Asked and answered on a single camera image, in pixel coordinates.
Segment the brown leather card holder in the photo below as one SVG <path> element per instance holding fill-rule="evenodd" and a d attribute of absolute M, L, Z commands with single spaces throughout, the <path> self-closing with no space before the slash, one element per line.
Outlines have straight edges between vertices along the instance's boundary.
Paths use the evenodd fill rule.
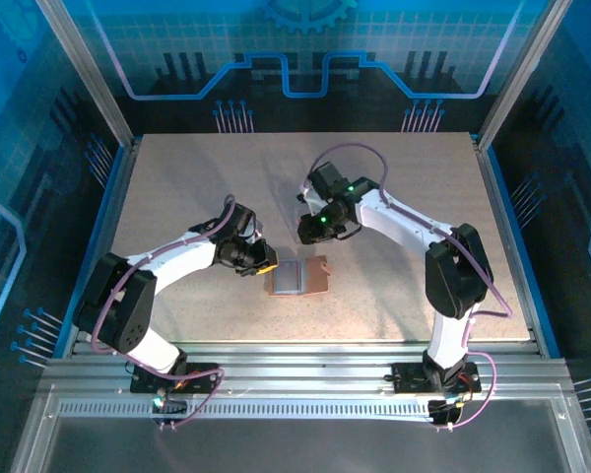
<path fill-rule="evenodd" d="M 284 259 L 268 276 L 270 297 L 300 297 L 326 293 L 331 271 L 325 255 Z"/>

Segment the aluminium rail platform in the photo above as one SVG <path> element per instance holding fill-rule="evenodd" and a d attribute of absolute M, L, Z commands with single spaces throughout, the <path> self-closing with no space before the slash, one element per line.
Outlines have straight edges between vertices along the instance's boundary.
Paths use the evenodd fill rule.
<path fill-rule="evenodd" d="M 193 342 L 190 359 L 214 362 L 225 373 L 213 396 L 194 394 L 200 410 L 213 399 L 409 400 L 384 377 L 395 363 L 418 363 L 420 343 Z M 505 400 L 551 404 L 558 437 L 572 473 L 591 473 L 591 435 L 562 359 L 544 358 L 536 343 L 479 342 L 469 347 L 483 391 L 475 399 L 492 406 Z M 67 357 L 47 362 L 10 473 L 41 473 L 62 401 L 148 399 L 129 390 L 130 374 L 118 355 L 99 354 L 78 339 Z"/>

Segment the aluminium side rail blue strip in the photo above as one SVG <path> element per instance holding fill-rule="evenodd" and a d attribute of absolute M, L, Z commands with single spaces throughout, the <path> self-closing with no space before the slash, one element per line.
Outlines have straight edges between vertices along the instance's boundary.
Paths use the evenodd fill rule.
<path fill-rule="evenodd" d="M 471 138 L 526 326 L 540 355 L 559 359 L 557 338 L 496 155 L 492 148 L 481 149 L 476 135 Z"/>
<path fill-rule="evenodd" d="M 112 247 L 141 142 L 142 136 L 135 137 L 132 146 L 120 148 L 114 158 L 83 263 L 68 302 L 57 342 L 55 343 L 53 359 L 64 358 L 70 353 L 70 345 L 74 338 L 73 333 L 75 332 L 73 318 L 78 302 L 97 261 Z"/>

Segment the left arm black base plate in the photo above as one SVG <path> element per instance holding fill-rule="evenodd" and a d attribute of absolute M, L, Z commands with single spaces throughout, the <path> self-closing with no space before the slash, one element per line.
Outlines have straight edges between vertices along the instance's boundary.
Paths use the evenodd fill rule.
<path fill-rule="evenodd" d="M 199 374 L 216 370 L 216 363 L 178 363 L 172 370 L 174 375 Z M 209 394 L 216 387 L 218 376 L 210 374 L 190 380 L 169 380 L 135 367 L 132 374 L 130 391 L 132 393 L 157 394 L 164 391 L 166 394 Z"/>

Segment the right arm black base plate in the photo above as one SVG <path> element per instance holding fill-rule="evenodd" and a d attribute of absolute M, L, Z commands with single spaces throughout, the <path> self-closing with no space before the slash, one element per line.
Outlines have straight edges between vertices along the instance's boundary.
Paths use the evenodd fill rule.
<path fill-rule="evenodd" d="M 445 372 L 426 368 L 422 363 L 395 363 L 384 379 L 393 384 L 397 394 L 476 394 L 483 391 L 474 363 Z"/>

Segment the aluminium frame post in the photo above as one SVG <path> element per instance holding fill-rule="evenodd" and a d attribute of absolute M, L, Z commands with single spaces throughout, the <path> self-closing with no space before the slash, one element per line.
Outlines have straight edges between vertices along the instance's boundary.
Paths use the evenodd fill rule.
<path fill-rule="evenodd" d="M 521 92 L 538 67 L 558 27 L 573 0 L 547 0 L 546 6 L 534 29 L 515 61 L 503 88 L 498 93 L 490 112 L 485 119 L 478 138 L 476 149 L 484 153 L 492 144 L 509 112 L 512 111 Z"/>
<path fill-rule="evenodd" d="M 131 151 L 135 143 L 134 135 L 63 1 L 35 0 L 35 3 L 117 142 Z"/>

